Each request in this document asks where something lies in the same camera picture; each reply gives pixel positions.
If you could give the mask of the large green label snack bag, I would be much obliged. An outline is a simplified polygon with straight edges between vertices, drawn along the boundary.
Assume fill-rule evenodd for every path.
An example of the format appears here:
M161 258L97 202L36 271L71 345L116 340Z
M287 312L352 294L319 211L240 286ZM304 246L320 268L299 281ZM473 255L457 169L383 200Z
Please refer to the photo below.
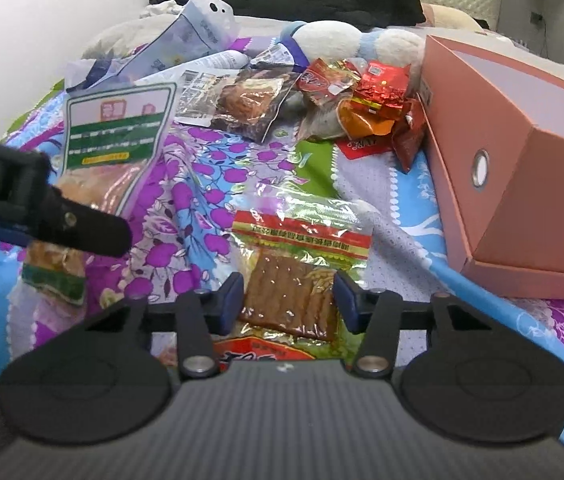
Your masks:
M146 84L75 96L65 107L62 173L56 186L73 202L104 214L128 216L174 107L174 84ZM35 240L27 247L24 283L80 307L86 298L86 260L96 248Z

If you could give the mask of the clear bag brown tofu snack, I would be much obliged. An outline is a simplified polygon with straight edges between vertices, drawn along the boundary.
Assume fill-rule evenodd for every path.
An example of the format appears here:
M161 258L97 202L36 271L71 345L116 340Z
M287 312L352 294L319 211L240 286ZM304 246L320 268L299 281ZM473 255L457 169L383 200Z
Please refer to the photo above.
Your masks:
M242 310L216 341L220 361L349 361L361 338L334 304L337 271L366 273L376 209L288 186L253 184L232 200L231 261L244 278Z

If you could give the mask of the dark dried meat snack bag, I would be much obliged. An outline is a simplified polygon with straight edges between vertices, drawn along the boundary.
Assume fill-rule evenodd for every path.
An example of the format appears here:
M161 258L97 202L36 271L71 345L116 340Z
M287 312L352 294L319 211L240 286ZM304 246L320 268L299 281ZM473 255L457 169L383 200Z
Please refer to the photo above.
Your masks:
M177 81L175 121L264 142L299 73L278 66L254 70L187 70Z

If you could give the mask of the dark red foil snack packet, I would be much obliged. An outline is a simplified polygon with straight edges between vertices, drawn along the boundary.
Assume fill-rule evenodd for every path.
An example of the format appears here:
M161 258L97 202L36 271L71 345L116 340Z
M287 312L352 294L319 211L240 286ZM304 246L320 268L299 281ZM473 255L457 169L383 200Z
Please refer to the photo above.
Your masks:
M426 120L418 99L408 101L409 109L398 122L392 133L392 148L404 174L408 174L416 159L426 135Z

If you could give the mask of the floral purple bed sheet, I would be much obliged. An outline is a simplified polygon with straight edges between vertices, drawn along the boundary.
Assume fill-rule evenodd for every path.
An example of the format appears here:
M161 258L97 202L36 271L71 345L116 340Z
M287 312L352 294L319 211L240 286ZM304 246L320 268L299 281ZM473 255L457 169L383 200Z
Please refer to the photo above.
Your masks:
M370 204L364 284L412 300L448 288L564 359L564 300L500 299L450 268L439 192L425 154L402 172L393 154L351 160L333 144L296 142L290 123L274 128L264 144L173 125L129 211L133 250L120 259L87 260L83 307L33 292L12 299L26 252L0 243L0 370L124 292L162 302L195 287L216 288L240 262L230 232L235 211L261 185Z

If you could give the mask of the grey duvet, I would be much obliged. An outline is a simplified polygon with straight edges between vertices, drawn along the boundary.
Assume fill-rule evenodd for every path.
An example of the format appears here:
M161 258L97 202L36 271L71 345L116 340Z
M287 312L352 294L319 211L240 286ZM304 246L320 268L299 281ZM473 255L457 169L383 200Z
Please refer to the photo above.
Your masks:
M92 38L82 52L83 58L97 58L100 54L113 51L116 58L130 55L138 47L148 44L167 28L176 17L174 14L162 14L150 18L137 18L122 24L112 26L99 32ZM250 18L239 16L236 19L241 26L239 36L264 36L273 38L279 36L285 25L290 22L267 20L266 18ZM472 44L492 52L497 52L508 58L515 58L540 70L564 79L564 64L553 62L547 58L528 52L514 44L512 40L489 30L449 29L440 27L405 27L404 30L414 32L425 38L433 35L454 41Z

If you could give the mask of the orange chips snack packet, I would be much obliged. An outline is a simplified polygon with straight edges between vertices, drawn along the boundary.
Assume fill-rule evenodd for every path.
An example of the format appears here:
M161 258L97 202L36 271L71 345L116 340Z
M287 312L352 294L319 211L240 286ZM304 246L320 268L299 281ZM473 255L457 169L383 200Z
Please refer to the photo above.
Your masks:
M337 105L337 119L350 140L360 140L369 136L388 136L395 122L375 114L358 110L352 106L351 99L341 100Z

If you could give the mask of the pink cardboard storage box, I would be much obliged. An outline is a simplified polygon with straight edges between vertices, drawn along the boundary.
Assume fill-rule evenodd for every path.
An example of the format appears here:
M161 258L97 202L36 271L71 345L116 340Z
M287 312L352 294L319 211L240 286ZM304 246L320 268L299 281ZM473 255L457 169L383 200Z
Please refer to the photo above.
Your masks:
M450 266L500 296L564 299L564 80L433 36L419 98Z

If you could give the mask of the white spray can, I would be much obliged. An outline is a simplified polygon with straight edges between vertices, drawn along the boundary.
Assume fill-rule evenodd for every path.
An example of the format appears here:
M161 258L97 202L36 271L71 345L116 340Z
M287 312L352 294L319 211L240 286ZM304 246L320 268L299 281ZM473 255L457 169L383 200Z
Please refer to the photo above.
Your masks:
M223 74L226 70L242 70L248 64L250 64L250 57L246 54L237 50L225 50L176 65L167 70L161 70L158 73L140 78L134 83L140 86L141 84L176 82L186 70L192 70L192 72L204 72L205 70L216 72L219 70Z

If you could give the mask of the translucent blue zip bag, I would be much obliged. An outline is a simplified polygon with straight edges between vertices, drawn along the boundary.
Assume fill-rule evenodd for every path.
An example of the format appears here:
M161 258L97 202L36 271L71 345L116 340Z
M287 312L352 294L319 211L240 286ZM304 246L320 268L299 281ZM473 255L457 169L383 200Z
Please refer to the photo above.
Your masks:
M92 92L133 84L148 75L229 49L239 25L232 7L222 0L189 0L176 19L148 44L124 58L113 51L67 65L64 88L70 93Z

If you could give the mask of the blue white plush toy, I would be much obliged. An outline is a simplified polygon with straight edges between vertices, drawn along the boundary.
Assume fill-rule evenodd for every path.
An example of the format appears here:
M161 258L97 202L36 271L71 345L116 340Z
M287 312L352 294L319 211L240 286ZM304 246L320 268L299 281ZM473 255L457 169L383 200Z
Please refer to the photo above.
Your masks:
M422 63L425 47L425 40L411 30L389 27L362 32L339 21L293 22L281 32L281 39L286 38L293 39L310 62L363 58L412 70Z

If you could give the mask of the beige pillow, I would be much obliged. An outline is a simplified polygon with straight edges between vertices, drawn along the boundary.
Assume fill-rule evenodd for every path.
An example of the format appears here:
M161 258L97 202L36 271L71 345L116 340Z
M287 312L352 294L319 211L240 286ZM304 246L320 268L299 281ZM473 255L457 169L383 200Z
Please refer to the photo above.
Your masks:
M474 18L471 18L462 10L450 8L450 6L423 3L422 10L425 16L424 25L427 27L469 30L470 32L480 32L483 29Z

